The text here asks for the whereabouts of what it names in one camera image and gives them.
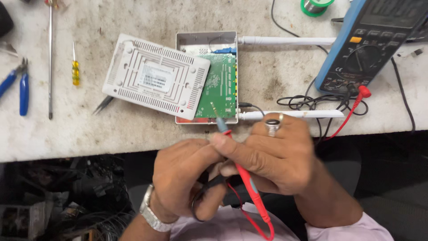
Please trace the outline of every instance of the hand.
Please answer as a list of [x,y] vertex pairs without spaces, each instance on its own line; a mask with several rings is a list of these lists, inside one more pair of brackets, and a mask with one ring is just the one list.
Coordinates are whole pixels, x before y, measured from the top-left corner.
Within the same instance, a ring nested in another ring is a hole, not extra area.
[[[181,141],[160,150],[153,174],[155,190],[150,200],[154,214],[166,223],[175,222],[179,216],[191,217],[191,201],[201,188],[196,180],[204,170],[218,162],[224,162],[224,158],[203,139]],[[216,168],[209,177],[218,173]],[[201,220],[211,219],[225,194],[226,184],[210,188],[197,205],[196,216]]]
[[[312,178],[316,157],[305,121],[284,115],[275,137],[268,136],[267,119],[279,119],[279,114],[267,114],[254,124],[251,135],[243,144],[216,133],[211,144],[223,156],[248,170],[257,189],[267,193],[293,195],[301,193]],[[223,176],[237,174],[231,162],[221,167]]]

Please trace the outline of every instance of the sleeve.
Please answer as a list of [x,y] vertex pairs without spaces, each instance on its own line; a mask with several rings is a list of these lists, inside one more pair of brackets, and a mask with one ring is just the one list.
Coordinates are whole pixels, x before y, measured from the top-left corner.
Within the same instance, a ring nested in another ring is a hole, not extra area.
[[353,225],[320,229],[306,224],[309,241],[394,241],[388,230],[366,213]]

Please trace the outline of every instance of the dirty workbench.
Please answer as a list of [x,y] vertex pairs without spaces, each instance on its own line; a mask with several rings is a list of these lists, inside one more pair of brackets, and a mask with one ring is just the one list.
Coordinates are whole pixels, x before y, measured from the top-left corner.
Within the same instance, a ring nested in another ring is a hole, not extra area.
[[[0,161],[22,161],[103,153],[146,151],[167,147],[187,138],[209,138],[214,126],[179,126],[171,115],[115,99],[99,115],[92,115],[104,99],[101,87],[120,33],[175,47],[177,32],[235,30],[239,36],[290,36],[270,17],[271,0],[64,0],[54,12],[53,119],[48,119],[48,16],[42,0],[27,5],[3,0],[15,22],[2,41],[10,42],[29,59],[30,105],[19,115],[19,80],[0,100]],[[277,0],[274,15],[282,26],[306,37],[335,37],[348,1],[336,1],[318,18],[300,10],[300,1]],[[71,83],[72,40],[80,62],[80,86]],[[240,46],[239,100],[264,110],[279,106],[282,96],[303,94],[317,75],[326,54],[315,46]],[[0,52],[0,76],[6,76],[20,59]],[[413,111],[417,130],[428,129],[428,55],[396,58]],[[387,133],[411,129],[397,80],[389,62],[369,86],[370,110],[353,116],[340,135]],[[311,96],[320,95],[314,89]],[[336,103],[318,109],[334,109]],[[343,119],[333,121],[330,134]],[[325,129],[328,120],[321,120]],[[308,120],[318,135],[315,120]],[[233,127],[243,141],[251,123]]]

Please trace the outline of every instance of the wristwatch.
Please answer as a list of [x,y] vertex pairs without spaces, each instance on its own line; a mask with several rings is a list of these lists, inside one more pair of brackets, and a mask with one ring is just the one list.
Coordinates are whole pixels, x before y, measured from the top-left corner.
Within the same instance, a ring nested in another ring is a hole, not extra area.
[[158,232],[168,232],[171,230],[174,223],[163,223],[156,217],[153,211],[150,209],[150,196],[152,195],[155,187],[150,184],[147,188],[146,194],[144,195],[143,202],[140,206],[140,214],[146,219],[147,223]]

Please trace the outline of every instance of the multimeter rotary dial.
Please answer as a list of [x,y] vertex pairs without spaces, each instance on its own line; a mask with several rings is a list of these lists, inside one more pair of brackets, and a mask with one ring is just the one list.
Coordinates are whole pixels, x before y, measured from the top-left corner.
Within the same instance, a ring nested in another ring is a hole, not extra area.
[[381,54],[377,46],[361,46],[349,54],[345,66],[354,73],[368,73],[377,68]]

